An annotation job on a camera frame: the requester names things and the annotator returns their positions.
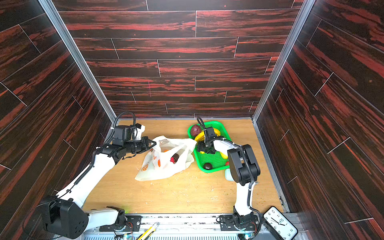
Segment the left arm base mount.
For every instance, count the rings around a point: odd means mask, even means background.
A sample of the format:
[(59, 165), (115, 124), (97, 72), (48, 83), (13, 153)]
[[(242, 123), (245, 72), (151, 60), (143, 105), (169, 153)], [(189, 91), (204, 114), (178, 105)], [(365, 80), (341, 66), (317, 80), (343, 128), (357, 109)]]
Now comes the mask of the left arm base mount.
[(104, 225), (99, 228), (100, 232), (138, 232), (141, 226), (142, 216), (128, 215), (124, 209), (107, 206), (108, 209), (118, 211), (118, 216), (114, 224)]

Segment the pink dragon fruit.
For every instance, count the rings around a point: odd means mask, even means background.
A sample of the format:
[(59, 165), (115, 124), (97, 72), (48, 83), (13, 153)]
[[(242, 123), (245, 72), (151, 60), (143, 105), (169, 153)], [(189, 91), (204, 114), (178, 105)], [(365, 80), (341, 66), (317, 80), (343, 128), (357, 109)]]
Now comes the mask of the pink dragon fruit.
[(178, 154), (174, 154), (171, 159), (170, 159), (170, 162), (173, 163), (173, 164), (176, 164), (179, 160), (179, 155)]

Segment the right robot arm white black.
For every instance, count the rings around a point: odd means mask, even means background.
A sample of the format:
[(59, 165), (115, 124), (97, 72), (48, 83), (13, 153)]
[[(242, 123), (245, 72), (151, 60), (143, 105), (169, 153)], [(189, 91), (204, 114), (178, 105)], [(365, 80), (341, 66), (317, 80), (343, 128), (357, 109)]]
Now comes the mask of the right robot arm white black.
[(197, 150), (206, 154), (220, 152), (228, 157), (232, 179), (237, 184), (237, 196), (233, 210), (233, 222), (238, 229), (256, 222), (252, 207), (253, 190), (261, 169), (250, 145), (238, 145), (227, 139), (216, 138), (207, 143), (198, 142)]

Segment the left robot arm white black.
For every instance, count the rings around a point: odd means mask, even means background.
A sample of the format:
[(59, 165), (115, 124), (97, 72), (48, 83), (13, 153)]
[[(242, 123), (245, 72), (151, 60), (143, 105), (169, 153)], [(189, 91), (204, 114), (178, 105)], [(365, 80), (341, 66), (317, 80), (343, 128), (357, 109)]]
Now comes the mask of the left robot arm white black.
[(115, 140), (97, 148), (86, 169), (56, 196), (47, 196), (40, 203), (43, 229), (57, 237), (71, 240), (77, 239), (87, 230), (102, 226), (124, 230), (127, 220), (123, 209), (106, 207), (85, 212), (82, 207), (99, 181), (126, 154), (134, 157), (151, 150), (156, 144), (148, 137), (142, 137), (140, 140)]

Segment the white plastic bag orange print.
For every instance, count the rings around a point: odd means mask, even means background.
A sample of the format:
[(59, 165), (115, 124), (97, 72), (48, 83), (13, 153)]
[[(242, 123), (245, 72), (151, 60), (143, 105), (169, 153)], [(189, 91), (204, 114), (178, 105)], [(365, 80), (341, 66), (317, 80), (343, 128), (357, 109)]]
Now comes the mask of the white plastic bag orange print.
[[(157, 144), (145, 156), (135, 180), (143, 182), (166, 179), (186, 170), (194, 162), (193, 151), (197, 143), (195, 140), (159, 136), (154, 141)], [(176, 164), (170, 162), (174, 154), (180, 156)]]

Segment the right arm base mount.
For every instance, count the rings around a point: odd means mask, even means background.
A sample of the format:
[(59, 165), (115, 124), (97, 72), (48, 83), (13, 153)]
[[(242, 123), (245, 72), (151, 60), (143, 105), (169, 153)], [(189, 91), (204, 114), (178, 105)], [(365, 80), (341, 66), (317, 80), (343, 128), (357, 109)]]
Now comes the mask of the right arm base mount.
[(216, 218), (220, 230), (224, 231), (253, 231), (258, 229), (259, 219), (255, 215), (235, 217), (233, 214), (219, 215)]

